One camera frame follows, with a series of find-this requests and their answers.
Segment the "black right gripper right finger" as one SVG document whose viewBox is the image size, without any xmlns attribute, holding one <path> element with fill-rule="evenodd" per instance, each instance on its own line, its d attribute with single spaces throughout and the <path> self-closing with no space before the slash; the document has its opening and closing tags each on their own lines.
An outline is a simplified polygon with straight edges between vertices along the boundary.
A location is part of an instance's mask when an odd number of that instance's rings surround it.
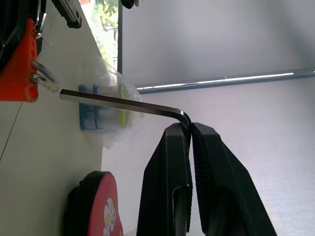
<svg viewBox="0 0 315 236">
<path fill-rule="evenodd" d="M 205 236 L 277 236 L 253 180 L 212 127 L 192 125 L 195 185 Z"/>
</svg>

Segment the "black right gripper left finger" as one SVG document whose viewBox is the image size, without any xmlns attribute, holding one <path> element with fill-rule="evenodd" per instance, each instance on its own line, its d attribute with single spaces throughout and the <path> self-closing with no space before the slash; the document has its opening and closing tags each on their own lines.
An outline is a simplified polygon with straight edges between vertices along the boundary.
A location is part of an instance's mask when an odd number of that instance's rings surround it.
<svg viewBox="0 0 315 236">
<path fill-rule="evenodd" d="M 174 123 L 143 174 L 136 236 L 186 236 L 190 228 L 192 178 L 190 137 Z"/>
</svg>

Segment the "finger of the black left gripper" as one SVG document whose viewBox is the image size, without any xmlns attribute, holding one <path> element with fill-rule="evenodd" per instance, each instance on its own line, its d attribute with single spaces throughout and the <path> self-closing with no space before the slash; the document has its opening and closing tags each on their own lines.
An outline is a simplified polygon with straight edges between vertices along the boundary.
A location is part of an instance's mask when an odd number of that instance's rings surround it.
<svg viewBox="0 0 315 236">
<path fill-rule="evenodd" d="M 22 41 L 27 18 L 36 23 L 46 12 L 47 0 L 0 0 L 0 72 Z"/>
<path fill-rule="evenodd" d="M 52 0 L 59 14 L 65 18 L 69 28 L 81 28 L 82 17 L 74 0 Z"/>
</svg>

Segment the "orange hex key holder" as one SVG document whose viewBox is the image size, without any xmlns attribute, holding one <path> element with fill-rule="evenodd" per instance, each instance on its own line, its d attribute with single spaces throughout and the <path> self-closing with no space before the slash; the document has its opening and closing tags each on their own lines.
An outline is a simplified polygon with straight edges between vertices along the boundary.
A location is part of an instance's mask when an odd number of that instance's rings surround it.
<svg viewBox="0 0 315 236">
<path fill-rule="evenodd" d="M 38 99 L 38 84 L 31 80 L 37 73 L 32 61 L 37 60 L 35 23 L 27 17 L 26 33 L 0 73 L 0 101 L 16 101 L 34 103 Z"/>
</svg>

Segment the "silver hex key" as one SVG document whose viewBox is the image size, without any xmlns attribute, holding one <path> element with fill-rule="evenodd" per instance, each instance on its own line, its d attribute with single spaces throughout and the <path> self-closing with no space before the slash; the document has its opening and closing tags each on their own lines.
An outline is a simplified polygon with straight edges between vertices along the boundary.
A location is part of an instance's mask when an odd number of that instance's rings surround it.
<svg viewBox="0 0 315 236">
<path fill-rule="evenodd" d="M 37 61 L 31 61 L 31 65 L 33 68 L 37 69 L 42 75 L 44 75 L 47 79 L 49 79 L 53 84 L 58 85 L 60 82 L 54 76 L 54 74 L 43 64 Z"/>
<path fill-rule="evenodd" d="M 60 90 L 60 87 L 58 85 L 54 84 L 48 78 L 46 78 L 40 74 L 32 73 L 31 74 L 31 81 L 43 86 L 44 88 L 48 89 L 52 93 L 56 93 Z"/>
<path fill-rule="evenodd" d="M 184 111 L 177 108 L 98 94 L 73 91 L 68 89 L 62 89 L 60 91 L 60 99 L 89 105 L 96 105 L 174 118 L 178 120 L 181 123 L 181 125 L 186 129 L 188 129 L 191 126 L 191 120 L 189 116 Z"/>
<path fill-rule="evenodd" d="M 35 26 L 35 35 L 34 35 L 35 39 L 40 39 L 43 36 L 42 32 L 43 32 L 44 24 L 46 21 L 46 16 L 47 16 L 46 12 L 40 12 L 39 20 Z"/>
</svg>

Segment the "silver hex key in holder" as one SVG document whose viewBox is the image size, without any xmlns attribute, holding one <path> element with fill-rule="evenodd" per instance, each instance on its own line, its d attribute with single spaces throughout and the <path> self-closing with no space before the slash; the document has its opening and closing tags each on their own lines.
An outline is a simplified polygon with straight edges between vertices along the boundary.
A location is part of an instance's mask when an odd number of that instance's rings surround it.
<svg viewBox="0 0 315 236">
<path fill-rule="evenodd" d="M 31 61 L 31 65 L 33 68 L 37 69 L 42 75 L 44 75 L 47 79 L 49 79 L 53 84 L 58 85 L 60 82 L 54 76 L 54 74 L 43 64 L 37 61 Z"/>
<path fill-rule="evenodd" d="M 48 78 L 46 78 L 40 74 L 32 73 L 31 74 L 31 81 L 43 86 L 44 88 L 48 89 L 52 93 L 56 93 L 60 90 L 60 87 L 58 85 L 54 84 Z"/>
<path fill-rule="evenodd" d="M 35 39 L 40 39 L 43 36 L 42 32 L 43 32 L 44 24 L 46 21 L 46 16 L 47 16 L 46 12 L 40 12 L 39 20 L 35 26 L 35 35 L 34 35 Z"/>
</svg>

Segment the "black rounded object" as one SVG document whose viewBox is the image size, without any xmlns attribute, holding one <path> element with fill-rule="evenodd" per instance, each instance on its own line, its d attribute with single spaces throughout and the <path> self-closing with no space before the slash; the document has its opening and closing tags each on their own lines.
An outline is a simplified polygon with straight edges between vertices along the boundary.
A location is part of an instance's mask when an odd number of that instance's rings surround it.
<svg viewBox="0 0 315 236">
<path fill-rule="evenodd" d="M 127 9 L 132 9 L 139 6 L 139 0 L 121 0 L 121 4 Z"/>
</svg>

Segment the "red black cartoon case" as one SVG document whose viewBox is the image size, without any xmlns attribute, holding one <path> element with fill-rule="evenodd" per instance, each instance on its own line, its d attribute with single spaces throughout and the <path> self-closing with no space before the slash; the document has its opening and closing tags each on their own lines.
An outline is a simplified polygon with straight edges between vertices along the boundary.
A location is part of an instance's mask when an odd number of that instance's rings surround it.
<svg viewBox="0 0 315 236">
<path fill-rule="evenodd" d="M 112 173 L 93 171 L 68 195 L 63 236 L 123 236 Z"/>
</svg>

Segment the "yellow-green item in bag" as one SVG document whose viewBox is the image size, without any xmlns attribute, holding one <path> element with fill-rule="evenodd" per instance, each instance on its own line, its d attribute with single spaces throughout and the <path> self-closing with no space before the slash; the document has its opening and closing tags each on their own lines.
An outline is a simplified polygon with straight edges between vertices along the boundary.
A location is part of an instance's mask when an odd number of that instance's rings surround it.
<svg viewBox="0 0 315 236">
<path fill-rule="evenodd" d="M 124 85 L 119 85 L 119 98 L 121 99 L 129 99 L 128 91 L 125 88 Z M 129 112 L 127 110 L 122 110 L 120 111 L 120 125 L 123 128 L 127 127 L 127 122 L 128 122 L 128 117 L 129 117 Z"/>
</svg>

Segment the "clear plastic bag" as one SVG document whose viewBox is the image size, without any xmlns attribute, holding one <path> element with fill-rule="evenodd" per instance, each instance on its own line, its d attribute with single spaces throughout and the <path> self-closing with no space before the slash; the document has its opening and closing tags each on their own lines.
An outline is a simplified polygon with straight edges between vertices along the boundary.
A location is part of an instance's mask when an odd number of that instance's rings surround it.
<svg viewBox="0 0 315 236">
<path fill-rule="evenodd" d="M 129 99 L 133 101 L 142 101 L 142 97 L 135 88 L 121 73 L 113 68 L 102 57 L 96 57 L 94 72 L 96 80 L 94 84 L 99 86 L 98 95 L 119 98 L 119 85 L 124 85 L 128 91 Z M 120 125 L 121 109 L 100 107 L 100 119 L 103 129 L 97 130 L 102 138 L 102 144 L 106 149 L 110 149 L 113 144 L 124 137 L 127 132 L 137 126 L 142 121 L 144 114 L 139 112 L 129 112 L 127 127 Z"/>
</svg>

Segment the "chrome metal rod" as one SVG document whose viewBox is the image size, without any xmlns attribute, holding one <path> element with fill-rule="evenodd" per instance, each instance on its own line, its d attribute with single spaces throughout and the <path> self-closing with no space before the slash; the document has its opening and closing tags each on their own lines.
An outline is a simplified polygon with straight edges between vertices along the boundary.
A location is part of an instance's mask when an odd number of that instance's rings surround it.
<svg viewBox="0 0 315 236">
<path fill-rule="evenodd" d="M 178 82 L 172 84 L 142 85 L 137 86 L 136 88 L 140 94 L 151 94 L 304 78 L 315 78 L 315 68 L 270 72 L 263 74 L 224 76 L 190 82 Z"/>
</svg>

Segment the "blue plastic rack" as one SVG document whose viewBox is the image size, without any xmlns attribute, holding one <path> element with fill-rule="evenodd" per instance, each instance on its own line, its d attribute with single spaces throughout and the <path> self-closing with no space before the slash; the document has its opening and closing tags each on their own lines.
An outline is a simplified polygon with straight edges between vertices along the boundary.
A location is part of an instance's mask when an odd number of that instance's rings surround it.
<svg viewBox="0 0 315 236">
<path fill-rule="evenodd" d="M 99 86 L 93 84 L 92 89 L 89 89 L 85 84 L 80 84 L 78 88 L 80 92 L 98 94 Z M 102 130 L 100 106 L 79 103 L 79 121 L 81 130 Z"/>
</svg>

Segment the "black window frame post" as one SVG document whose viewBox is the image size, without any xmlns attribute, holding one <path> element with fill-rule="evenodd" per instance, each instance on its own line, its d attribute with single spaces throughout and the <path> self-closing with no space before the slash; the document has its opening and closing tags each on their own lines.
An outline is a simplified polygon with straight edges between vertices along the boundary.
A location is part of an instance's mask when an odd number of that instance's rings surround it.
<svg viewBox="0 0 315 236">
<path fill-rule="evenodd" d="M 123 5 L 118 0 L 118 61 L 117 71 L 122 74 L 123 70 Z"/>
</svg>

